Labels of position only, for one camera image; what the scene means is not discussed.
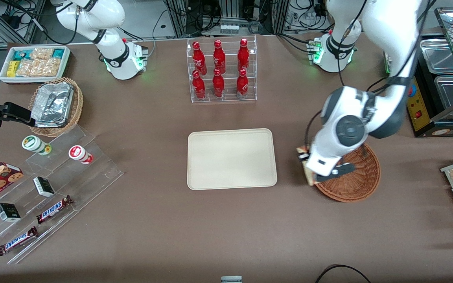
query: small white box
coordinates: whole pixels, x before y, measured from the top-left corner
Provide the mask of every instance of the small white box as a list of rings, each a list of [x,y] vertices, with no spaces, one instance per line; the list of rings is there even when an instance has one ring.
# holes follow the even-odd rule
[[[10,61],[14,58],[15,51],[24,51],[31,50],[33,48],[54,48],[56,50],[64,50],[63,57],[61,58],[61,64],[59,65],[59,70],[55,77],[7,77],[7,70]],[[52,81],[53,79],[59,79],[63,76],[66,66],[68,64],[68,59],[70,55],[70,49],[62,45],[35,45],[35,46],[19,46],[11,47],[8,50],[5,63],[1,68],[0,80],[7,84],[32,84],[32,83],[44,83]]]

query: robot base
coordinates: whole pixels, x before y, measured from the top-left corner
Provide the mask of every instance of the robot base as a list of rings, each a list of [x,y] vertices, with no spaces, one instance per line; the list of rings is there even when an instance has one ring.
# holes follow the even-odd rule
[[[129,56],[121,66],[117,68],[109,66],[106,60],[104,60],[108,71],[117,79],[130,79],[138,73],[146,71],[148,49],[143,49],[140,45],[132,42],[125,44],[129,47]]]
[[[326,72],[338,72],[338,63],[335,56],[326,48],[326,40],[330,37],[329,34],[325,34],[322,37],[314,38],[314,41],[307,43],[307,51],[315,54],[309,54],[309,63],[320,66]],[[340,59],[340,70],[344,70],[345,66],[352,61],[352,50],[348,55],[342,53],[344,57]]]

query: white tray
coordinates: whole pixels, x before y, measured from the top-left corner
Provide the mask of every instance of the white tray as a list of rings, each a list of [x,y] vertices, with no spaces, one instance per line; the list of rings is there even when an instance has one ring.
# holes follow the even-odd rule
[[[188,136],[192,190],[271,187],[277,183],[269,129],[193,132]]]
[[[54,48],[56,50],[64,50],[64,54],[63,57],[61,58],[61,64],[59,65],[57,75],[55,77],[7,77],[8,65],[9,62],[13,59],[15,51],[32,50],[34,48]],[[62,45],[36,45],[36,46],[11,47],[8,50],[5,63],[1,68],[0,80],[7,84],[33,84],[33,83],[44,83],[51,81],[53,79],[60,79],[63,76],[66,66],[68,64],[69,55],[70,49]]]

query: beige tray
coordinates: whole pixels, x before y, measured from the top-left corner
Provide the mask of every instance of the beige tray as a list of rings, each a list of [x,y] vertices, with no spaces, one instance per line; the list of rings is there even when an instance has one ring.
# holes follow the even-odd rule
[[[192,190],[271,187],[277,183],[269,129],[193,132],[188,136]]]

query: yellow panel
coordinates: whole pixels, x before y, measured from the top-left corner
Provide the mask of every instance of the yellow panel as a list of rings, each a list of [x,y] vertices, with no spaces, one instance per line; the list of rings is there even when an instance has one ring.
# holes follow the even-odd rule
[[[431,120],[427,113],[426,105],[424,104],[422,95],[420,94],[417,81],[414,79],[413,85],[409,87],[411,87],[411,89],[410,91],[408,91],[408,114],[410,115],[410,120],[412,120],[415,131],[418,131],[424,126],[428,125]]]

